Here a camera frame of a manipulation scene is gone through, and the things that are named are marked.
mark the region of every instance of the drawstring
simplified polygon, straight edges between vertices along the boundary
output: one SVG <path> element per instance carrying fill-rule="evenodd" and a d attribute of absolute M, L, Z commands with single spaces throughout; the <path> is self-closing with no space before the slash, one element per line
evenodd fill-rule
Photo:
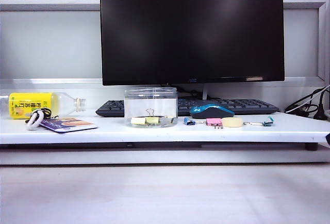
<path fill-rule="evenodd" d="M 48 108 L 35 109 L 29 120 L 26 120 L 27 130 L 37 130 L 37 127 L 43 119 L 48 119 L 52 115 L 52 111 Z"/>

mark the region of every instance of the blue mouse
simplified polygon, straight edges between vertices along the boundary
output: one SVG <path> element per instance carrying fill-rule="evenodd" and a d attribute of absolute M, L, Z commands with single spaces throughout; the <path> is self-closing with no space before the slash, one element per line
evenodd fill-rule
<path fill-rule="evenodd" d="M 191 117 L 196 119 L 233 117 L 234 114 L 231 110 L 215 104 L 196 106 L 190 109 Z"/>

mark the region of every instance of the black keyboard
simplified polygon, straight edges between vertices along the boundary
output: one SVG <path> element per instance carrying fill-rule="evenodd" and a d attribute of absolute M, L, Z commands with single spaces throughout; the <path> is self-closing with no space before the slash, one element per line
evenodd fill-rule
<path fill-rule="evenodd" d="M 235 113 L 235 115 L 271 114 L 279 111 L 277 107 L 257 99 L 219 99 L 194 100 L 178 99 L 177 114 L 180 117 L 190 116 L 189 110 L 194 106 L 217 104 Z M 124 117 L 124 101 L 109 100 L 102 105 L 96 113 L 103 117 Z"/>

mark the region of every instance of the id card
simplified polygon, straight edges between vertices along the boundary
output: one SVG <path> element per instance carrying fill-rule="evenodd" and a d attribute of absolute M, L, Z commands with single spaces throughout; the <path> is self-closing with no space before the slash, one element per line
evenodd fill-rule
<path fill-rule="evenodd" d="M 40 126 L 55 131 L 57 133 L 65 133 L 79 130 L 95 129 L 94 123 L 79 120 L 76 118 L 50 118 L 41 121 Z"/>

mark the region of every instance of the monitor screen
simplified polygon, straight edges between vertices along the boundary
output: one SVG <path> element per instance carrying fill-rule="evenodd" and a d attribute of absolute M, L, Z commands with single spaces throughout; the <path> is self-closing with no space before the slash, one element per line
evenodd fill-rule
<path fill-rule="evenodd" d="M 283 0 L 101 0 L 103 85 L 284 80 Z"/>

